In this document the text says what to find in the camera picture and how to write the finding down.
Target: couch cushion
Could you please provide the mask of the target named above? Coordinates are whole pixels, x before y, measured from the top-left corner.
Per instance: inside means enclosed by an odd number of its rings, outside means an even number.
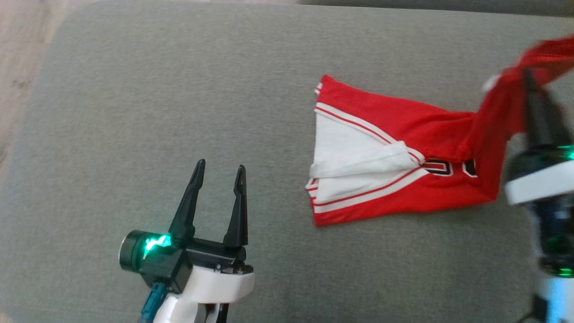
[[[221,240],[246,166],[253,294],[230,322],[511,322],[530,225],[498,202],[317,229],[307,192],[322,74],[476,110],[481,86],[566,18],[104,2],[60,28],[0,197],[0,307],[16,323],[132,322],[132,229],[164,232],[207,160],[197,237]],[[567,105],[572,79],[556,85]]]

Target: red basketball jersey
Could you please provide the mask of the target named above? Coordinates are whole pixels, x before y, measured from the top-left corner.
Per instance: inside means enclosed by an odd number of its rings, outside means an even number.
[[[479,112],[452,112],[355,89],[325,75],[306,188],[316,225],[493,201],[506,141],[523,131],[524,66],[541,84],[574,67],[574,37],[546,41],[506,69]]]

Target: white fabric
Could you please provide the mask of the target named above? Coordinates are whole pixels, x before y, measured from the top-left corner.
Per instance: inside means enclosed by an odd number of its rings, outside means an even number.
[[[482,85],[482,91],[488,92],[492,90],[492,88],[498,83],[498,79],[501,78],[500,74],[493,75],[486,80],[486,82]]]
[[[428,174],[416,170],[424,162],[419,152],[376,126],[320,102],[315,112],[315,155],[307,190],[315,204],[328,203],[316,205],[315,212],[391,194]]]

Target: wooden floor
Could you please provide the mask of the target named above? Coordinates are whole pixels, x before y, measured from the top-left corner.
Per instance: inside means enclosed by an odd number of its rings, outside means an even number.
[[[101,0],[0,0],[0,187],[14,134],[21,125],[54,33],[70,13],[97,1]],[[297,0],[181,1],[297,3]],[[12,321],[0,313],[0,323]]]

